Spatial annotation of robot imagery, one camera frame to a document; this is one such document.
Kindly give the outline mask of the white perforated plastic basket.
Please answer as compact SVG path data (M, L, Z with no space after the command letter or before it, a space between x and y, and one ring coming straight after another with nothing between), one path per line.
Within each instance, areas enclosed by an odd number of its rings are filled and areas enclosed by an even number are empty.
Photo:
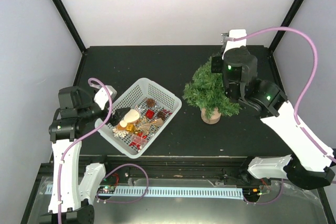
M122 154L139 158L182 107L182 101L156 82L141 78L113 102L115 123L98 130Z

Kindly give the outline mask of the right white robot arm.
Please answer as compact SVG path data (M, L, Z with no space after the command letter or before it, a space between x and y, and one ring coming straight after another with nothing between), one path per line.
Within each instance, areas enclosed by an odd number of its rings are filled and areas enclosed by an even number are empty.
M211 58L211 72L222 76L224 94L271 128L292 150L283 157L253 157L238 171L239 179L287 179L305 190L332 184L335 150L326 146L295 112L286 94L269 80L257 77L258 59L245 46L232 48Z

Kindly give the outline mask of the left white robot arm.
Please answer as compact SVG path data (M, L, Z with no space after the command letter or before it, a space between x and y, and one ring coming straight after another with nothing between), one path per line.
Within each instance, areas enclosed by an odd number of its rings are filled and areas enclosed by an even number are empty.
M103 163L87 165L79 180L79 154L86 125L97 119L110 122L109 102L117 92L112 86L95 86L98 91L88 104L82 101L83 90L78 86L66 87L58 92L56 110L49 135L54 156L53 189L46 214L38 223L93 223L93 201L100 182L113 174L111 166Z

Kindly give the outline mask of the small green christmas tree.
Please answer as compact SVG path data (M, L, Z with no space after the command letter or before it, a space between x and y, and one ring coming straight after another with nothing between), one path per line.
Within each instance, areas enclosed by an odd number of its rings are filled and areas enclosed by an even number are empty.
M211 60L201 65L183 91L183 99L189 106L199 108L201 119L207 124L216 124L222 116L238 115L240 105L230 102L224 92L222 75L211 72Z

